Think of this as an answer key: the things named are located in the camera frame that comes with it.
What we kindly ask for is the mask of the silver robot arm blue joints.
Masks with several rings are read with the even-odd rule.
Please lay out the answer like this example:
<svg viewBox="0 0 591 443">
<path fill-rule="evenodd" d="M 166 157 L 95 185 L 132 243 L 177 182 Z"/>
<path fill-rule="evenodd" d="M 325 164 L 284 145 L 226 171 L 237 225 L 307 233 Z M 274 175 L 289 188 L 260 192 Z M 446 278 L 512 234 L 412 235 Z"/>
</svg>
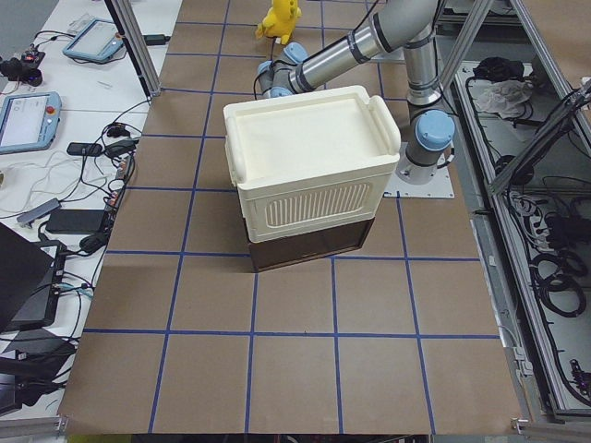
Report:
<svg viewBox="0 0 591 443">
<path fill-rule="evenodd" d="M 366 63 L 405 66 L 412 138 L 396 168 L 410 185 L 425 185 L 450 165 L 455 125 L 440 102 L 443 85 L 438 68 L 436 24 L 442 1 L 388 1 L 374 5 L 339 40 L 314 54 L 298 42 L 259 65 L 255 83 L 264 98 L 311 92 Z"/>
</svg>

